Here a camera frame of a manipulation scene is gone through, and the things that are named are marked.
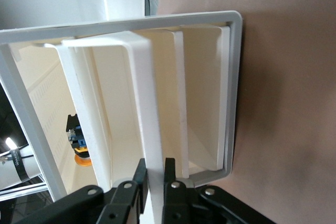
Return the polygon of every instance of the white container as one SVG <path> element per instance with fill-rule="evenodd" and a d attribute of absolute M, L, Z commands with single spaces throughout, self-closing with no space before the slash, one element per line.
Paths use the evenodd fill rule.
<path fill-rule="evenodd" d="M 58 55 L 99 186 L 107 191 L 132 177 L 145 157 L 159 223 L 165 157 L 175 157 L 177 176 L 196 185 L 232 169 L 241 26 L 231 11 L 1 31 L 0 81 L 53 198 L 71 191 L 78 178 L 66 183 L 52 157 L 42 116 L 11 56 L 22 57 L 15 48 L 29 41 L 40 56 Z"/>

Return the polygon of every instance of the black band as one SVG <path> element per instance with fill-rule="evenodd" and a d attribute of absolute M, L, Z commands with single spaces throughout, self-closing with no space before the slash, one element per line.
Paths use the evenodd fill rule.
<path fill-rule="evenodd" d="M 10 151 L 11 155 L 12 155 L 12 159 L 13 159 L 13 163 L 17 172 L 17 175 L 19 176 L 19 178 L 21 179 L 22 182 L 26 182 L 28 180 L 30 180 L 30 178 L 27 175 L 25 166 L 22 162 L 22 158 L 20 155 L 20 150 L 17 148 L 15 150 L 11 150 Z"/>

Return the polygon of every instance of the beige wall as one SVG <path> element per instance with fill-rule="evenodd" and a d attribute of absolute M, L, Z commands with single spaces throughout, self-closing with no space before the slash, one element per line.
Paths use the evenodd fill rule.
<path fill-rule="evenodd" d="M 336 0 L 159 2 L 244 18 L 234 169 L 215 184 L 278 223 L 335 223 Z"/>

